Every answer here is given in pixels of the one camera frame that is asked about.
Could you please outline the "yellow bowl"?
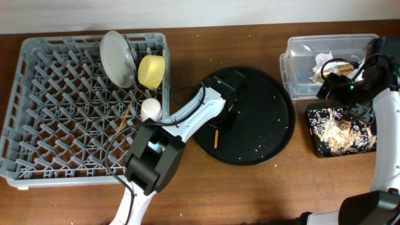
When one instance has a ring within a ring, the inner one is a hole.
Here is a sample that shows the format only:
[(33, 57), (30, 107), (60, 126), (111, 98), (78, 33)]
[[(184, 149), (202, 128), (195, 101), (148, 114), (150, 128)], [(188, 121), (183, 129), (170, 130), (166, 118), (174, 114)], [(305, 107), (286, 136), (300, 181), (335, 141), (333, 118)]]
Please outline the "yellow bowl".
[(157, 89), (163, 80), (165, 68), (166, 62), (162, 56), (145, 56), (137, 71), (139, 83), (148, 89)]

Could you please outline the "grey plate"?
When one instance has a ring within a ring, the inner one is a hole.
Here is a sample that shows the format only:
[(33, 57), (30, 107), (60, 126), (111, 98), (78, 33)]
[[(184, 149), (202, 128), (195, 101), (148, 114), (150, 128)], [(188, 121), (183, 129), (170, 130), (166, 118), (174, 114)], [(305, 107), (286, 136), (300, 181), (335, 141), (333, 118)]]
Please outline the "grey plate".
[(130, 88), (133, 85), (134, 59), (131, 49), (121, 34), (107, 32), (101, 39), (101, 63), (107, 77), (119, 88)]

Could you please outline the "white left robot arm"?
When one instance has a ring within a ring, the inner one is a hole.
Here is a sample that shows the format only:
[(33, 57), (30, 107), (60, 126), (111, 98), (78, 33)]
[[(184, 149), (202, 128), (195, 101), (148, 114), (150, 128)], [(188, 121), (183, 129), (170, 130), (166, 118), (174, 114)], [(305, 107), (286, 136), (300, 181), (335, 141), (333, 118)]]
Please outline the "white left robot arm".
[(187, 140), (202, 126), (230, 127), (232, 107), (244, 88), (245, 76), (223, 69), (203, 79), (197, 94), (179, 111), (162, 121), (147, 119), (137, 129), (124, 158), (125, 172), (116, 179), (125, 187), (112, 224), (140, 224), (153, 196), (175, 175)]

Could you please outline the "tissue with gold wrapper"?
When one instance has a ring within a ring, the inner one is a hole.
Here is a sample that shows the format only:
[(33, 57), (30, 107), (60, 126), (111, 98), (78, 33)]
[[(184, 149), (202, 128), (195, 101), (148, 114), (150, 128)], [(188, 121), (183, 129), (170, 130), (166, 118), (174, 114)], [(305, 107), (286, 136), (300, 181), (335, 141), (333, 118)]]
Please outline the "tissue with gold wrapper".
[[(312, 69), (313, 75), (309, 77), (313, 83), (324, 82), (323, 78), (321, 77), (321, 68), (323, 64), (330, 59), (333, 59), (332, 52), (329, 52), (328, 54), (320, 53), (315, 57), (316, 65)], [(356, 75), (357, 71), (358, 69), (356, 69), (349, 62), (336, 61), (330, 62), (324, 67), (323, 75), (327, 78), (329, 73), (335, 73), (339, 76), (346, 76), (347, 78), (351, 79)]]

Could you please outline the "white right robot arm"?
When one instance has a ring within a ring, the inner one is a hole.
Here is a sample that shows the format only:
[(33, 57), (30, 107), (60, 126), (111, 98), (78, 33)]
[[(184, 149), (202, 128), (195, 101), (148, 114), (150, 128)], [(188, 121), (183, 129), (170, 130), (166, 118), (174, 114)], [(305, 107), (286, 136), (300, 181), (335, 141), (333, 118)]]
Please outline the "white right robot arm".
[(337, 211), (305, 212), (299, 224), (399, 223), (399, 39), (374, 34), (293, 37), (282, 62), (292, 98), (316, 96), (306, 109), (321, 158), (373, 151), (370, 191)]

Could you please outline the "pink cup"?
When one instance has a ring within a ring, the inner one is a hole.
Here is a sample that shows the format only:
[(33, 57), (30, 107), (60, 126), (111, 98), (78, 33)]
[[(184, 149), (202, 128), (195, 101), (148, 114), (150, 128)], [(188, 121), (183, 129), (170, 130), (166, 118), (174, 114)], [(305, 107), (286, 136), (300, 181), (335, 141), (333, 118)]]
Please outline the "pink cup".
[(147, 98), (141, 104), (141, 121), (144, 122), (147, 119), (153, 121), (159, 121), (162, 118), (161, 104), (157, 99)]

